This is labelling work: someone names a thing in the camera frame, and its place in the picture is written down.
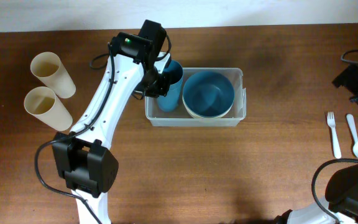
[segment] paper cup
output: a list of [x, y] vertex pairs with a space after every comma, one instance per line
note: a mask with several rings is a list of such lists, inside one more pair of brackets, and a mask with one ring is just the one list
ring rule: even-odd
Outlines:
[[73, 118], [57, 95], [48, 87], [37, 87], [24, 98], [25, 110], [57, 131], [68, 129]]
[[75, 93], [75, 85], [59, 56], [44, 52], [31, 61], [32, 74], [51, 88], [60, 98], [69, 98]]

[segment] white plastic fork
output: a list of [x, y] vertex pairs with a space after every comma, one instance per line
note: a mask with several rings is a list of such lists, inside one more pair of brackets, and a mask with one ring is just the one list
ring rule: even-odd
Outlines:
[[328, 114], [327, 114], [327, 124], [331, 128], [331, 132], [333, 134], [334, 156], [335, 156], [336, 159], [340, 159], [342, 157], [342, 154], [341, 154], [341, 148], [339, 147], [338, 136], [336, 135], [336, 130], [335, 130], [334, 112], [328, 112]]

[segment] wooden table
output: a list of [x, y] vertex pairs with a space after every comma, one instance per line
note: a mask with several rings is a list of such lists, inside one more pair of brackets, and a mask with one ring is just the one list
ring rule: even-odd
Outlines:
[[[74, 120], [103, 76], [88, 67], [118, 30], [0, 34], [0, 223], [78, 223], [75, 201], [41, 186], [37, 146], [55, 131], [27, 114], [23, 100], [42, 86], [34, 56], [58, 54], [77, 87], [62, 100]], [[137, 33], [138, 30], [127, 30]], [[345, 114], [358, 132], [351, 93], [331, 82], [358, 49], [358, 24], [168, 29], [173, 59], [184, 67], [238, 67], [247, 88], [247, 117], [235, 128], [155, 128], [144, 101], [130, 99], [112, 153], [120, 168], [109, 191], [114, 223], [254, 223], [313, 202], [316, 168], [333, 159], [324, 112], [335, 111], [343, 157], [351, 154]], [[333, 165], [321, 173], [323, 195]], [[45, 181], [59, 189], [52, 150], [40, 158]]]

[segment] clear plastic bin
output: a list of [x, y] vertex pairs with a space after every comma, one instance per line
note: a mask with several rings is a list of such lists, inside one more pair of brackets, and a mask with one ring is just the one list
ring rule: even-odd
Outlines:
[[[230, 111], [223, 118], [192, 118], [182, 100], [183, 86], [187, 79], [200, 71], [218, 72], [227, 77], [234, 87], [234, 104]], [[146, 117], [153, 126], [174, 126], [174, 127], [234, 127], [247, 114], [246, 89], [242, 88], [242, 71], [239, 68], [183, 68], [183, 84], [180, 93], [179, 105], [171, 112], [163, 112], [157, 105], [155, 98], [146, 97]]]

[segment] spoon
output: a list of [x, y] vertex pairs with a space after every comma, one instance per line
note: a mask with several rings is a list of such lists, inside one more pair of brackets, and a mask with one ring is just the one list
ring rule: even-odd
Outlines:
[[354, 140], [353, 153], [358, 158], [358, 137], [357, 137], [356, 125], [354, 124], [353, 115], [351, 115], [351, 114], [346, 115], [346, 119], [347, 119], [349, 128], [351, 129], [351, 133], [352, 133], [353, 140]]

